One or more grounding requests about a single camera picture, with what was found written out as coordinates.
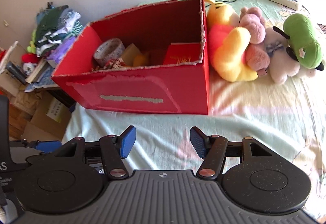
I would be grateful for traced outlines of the brown calabash gourd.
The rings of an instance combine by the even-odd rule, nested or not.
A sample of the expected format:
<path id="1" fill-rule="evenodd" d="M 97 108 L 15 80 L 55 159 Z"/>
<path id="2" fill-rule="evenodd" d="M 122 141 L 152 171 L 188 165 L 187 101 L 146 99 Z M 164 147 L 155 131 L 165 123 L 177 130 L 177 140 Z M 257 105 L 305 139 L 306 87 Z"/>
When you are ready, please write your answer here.
<path id="1" fill-rule="evenodd" d="M 133 67 L 149 66 L 149 55 L 138 54 L 133 60 Z"/>

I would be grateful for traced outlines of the printed packing tape roll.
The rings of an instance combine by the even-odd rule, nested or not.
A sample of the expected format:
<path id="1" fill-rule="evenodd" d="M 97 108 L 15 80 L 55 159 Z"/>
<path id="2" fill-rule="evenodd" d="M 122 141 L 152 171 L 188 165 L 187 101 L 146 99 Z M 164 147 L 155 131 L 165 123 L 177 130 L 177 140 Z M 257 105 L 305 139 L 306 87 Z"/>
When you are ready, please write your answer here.
<path id="1" fill-rule="evenodd" d="M 105 67 L 112 60 L 118 59 L 125 46 L 119 38 L 112 38 L 102 43 L 94 52 L 93 58 L 100 67 Z"/>

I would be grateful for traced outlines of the brown cardboard box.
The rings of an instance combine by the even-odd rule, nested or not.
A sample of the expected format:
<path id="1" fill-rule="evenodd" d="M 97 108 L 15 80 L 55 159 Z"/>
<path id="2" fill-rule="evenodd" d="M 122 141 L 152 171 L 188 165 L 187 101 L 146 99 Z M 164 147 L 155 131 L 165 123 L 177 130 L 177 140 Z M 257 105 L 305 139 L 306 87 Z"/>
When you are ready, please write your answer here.
<path id="1" fill-rule="evenodd" d="M 46 94 L 24 129 L 27 141 L 61 141 L 70 121 L 69 109 L 53 96 Z"/>

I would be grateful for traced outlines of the light green bed sheet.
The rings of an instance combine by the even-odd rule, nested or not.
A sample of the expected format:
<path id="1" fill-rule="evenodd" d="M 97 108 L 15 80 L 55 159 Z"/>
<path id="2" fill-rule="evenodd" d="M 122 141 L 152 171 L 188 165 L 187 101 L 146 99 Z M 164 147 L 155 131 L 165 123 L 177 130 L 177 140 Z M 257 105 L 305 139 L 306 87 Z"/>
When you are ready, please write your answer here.
<path id="1" fill-rule="evenodd" d="M 211 71 L 209 87 L 208 115 L 128 114 L 76 106 L 63 142 L 76 136 L 97 141 L 133 125 L 137 140 L 124 160 L 128 170 L 197 170 L 201 160 L 189 141 L 191 127 L 230 141 L 251 136 L 306 172 L 312 189 L 304 209 L 325 223 L 325 72 L 277 85 L 269 76 L 229 83 Z"/>

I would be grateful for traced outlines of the red white small plush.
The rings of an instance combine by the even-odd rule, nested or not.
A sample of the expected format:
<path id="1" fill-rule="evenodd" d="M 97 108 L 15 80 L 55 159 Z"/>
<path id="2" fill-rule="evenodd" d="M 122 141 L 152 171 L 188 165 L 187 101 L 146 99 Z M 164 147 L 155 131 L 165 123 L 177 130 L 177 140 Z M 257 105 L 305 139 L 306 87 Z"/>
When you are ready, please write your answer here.
<path id="1" fill-rule="evenodd" d="M 23 64 L 23 72 L 27 76 L 29 76 L 37 66 L 38 62 L 40 62 L 40 58 L 36 56 L 34 53 L 26 53 L 21 57 Z"/>

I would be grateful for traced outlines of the purple tissue pack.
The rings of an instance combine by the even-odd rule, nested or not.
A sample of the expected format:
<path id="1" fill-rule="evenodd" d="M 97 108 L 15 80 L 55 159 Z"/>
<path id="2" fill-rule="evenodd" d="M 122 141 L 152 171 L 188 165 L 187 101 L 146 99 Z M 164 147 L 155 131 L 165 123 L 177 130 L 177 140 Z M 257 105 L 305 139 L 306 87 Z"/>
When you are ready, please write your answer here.
<path id="1" fill-rule="evenodd" d="M 52 50 L 50 55 L 47 57 L 47 62 L 52 68 L 56 68 L 57 65 L 62 61 L 63 57 L 70 49 L 70 47 L 75 42 L 76 37 L 72 36 L 70 38 L 65 39 L 56 49 Z"/>

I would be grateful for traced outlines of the green frog plush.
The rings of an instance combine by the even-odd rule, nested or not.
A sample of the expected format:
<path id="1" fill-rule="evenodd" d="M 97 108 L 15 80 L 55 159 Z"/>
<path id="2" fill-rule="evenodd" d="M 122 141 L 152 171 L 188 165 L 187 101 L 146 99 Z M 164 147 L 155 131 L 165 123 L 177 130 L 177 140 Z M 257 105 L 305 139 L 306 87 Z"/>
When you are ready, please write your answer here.
<path id="1" fill-rule="evenodd" d="M 27 46 L 26 51 L 28 53 L 32 53 L 32 54 L 36 54 L 36 47 L 35 47 L 35 34 L 36 34 L 36 30 L 32 31 L 32 39 L 29 42 L 29 46 Z"/>

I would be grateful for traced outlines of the yellow red bear plush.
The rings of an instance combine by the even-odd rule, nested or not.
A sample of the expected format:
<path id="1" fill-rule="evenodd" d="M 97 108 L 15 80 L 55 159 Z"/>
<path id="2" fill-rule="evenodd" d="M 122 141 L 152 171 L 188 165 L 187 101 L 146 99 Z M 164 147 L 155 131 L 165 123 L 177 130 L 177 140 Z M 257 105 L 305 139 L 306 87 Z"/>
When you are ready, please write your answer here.
<path id="1" fill-rule="evenodd" d="M 226 81 L 256 80 L 257 72 L 245 62 L 251 36 L 246 28 L 239 26 L 240 17 L 229 4 L 215 0 L 204 2 L 210 4 L 206 16 L 210 64 Z"/>

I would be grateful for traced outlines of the white plush toy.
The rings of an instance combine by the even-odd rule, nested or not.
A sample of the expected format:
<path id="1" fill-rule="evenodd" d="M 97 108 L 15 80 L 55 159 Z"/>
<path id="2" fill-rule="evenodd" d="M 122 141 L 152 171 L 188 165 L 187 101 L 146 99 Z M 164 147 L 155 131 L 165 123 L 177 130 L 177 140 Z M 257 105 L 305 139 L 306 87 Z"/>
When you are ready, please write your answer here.
<path id="1" fill-rule="evenodd" d="M 282 85 L 288 77 L 293 76 L 298 78 L 305 76 L 308 78 L 315 77 L 316 69 L 308 69 L 301 66 L 298 61 L 288 55 L 286 51 L 286 48 L 289 48 L 288 40 L 272 27 L 266 29 L 264 47 L 270 57 L 268 70 L 274 83 Z"/>

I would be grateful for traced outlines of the large red cardboard box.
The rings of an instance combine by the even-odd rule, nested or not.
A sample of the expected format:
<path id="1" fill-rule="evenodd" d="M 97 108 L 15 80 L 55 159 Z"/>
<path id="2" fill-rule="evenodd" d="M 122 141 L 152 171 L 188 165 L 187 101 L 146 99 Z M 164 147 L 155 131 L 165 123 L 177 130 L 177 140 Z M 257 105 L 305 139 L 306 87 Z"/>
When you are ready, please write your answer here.
<path id="1" fill-rule="evenodd" d="M 206 36 L 203 0 L 170 0 L 123 10 L 88 23 L 52 79 L 88 109 L 206 115 Z M 96 49 L 113 38 L 148 55 L 148 66 L 97 68 Z"/>

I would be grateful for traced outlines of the pile of folded clothes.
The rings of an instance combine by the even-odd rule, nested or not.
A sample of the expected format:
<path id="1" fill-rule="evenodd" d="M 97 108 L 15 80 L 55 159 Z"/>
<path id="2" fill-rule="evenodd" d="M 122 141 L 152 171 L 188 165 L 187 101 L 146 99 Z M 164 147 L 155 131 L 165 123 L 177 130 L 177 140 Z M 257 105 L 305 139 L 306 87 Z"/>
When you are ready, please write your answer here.
<path id="1" fill-rule="evenodd" d="M 36 55 L 47 57 L 64 40 L 78 36 L 83 30 L 81 14 L 68 5 L 55 7 L 52 2 L 41 9 L 36 16 L 36 30 L 33 36 Z"/>

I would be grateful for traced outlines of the pink plush toy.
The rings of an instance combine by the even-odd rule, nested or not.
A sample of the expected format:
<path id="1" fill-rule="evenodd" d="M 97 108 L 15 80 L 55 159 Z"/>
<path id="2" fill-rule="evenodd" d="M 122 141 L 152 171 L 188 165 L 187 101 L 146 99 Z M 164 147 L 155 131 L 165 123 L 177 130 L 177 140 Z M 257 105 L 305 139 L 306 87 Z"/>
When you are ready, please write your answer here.
<path id="1" fill-rule="evenodd" d="M 250 41 L 245 52 L 247 66 L 256 71 L 258 77 L 267 74 L 270 57 L 264 48 L 266 37 L 265 19 L 257 7 L 241 9 L 239 26 L 246 28 L 250 33 Z"/>

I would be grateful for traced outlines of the green plush toy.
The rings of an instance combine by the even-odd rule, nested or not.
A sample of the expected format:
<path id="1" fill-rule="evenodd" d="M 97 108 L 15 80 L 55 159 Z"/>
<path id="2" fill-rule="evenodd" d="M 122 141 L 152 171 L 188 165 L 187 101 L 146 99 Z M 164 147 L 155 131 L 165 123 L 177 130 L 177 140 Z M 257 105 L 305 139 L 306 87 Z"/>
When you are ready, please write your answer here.
<path id="1" fill-rule="evenodd" d="M 324 70 L 322 48 L 314 33 L 312 22 L 301 13 L 287 17 L 283 29 L 272 29 L 288 40 L 287 54 L 307 69 Z"/>

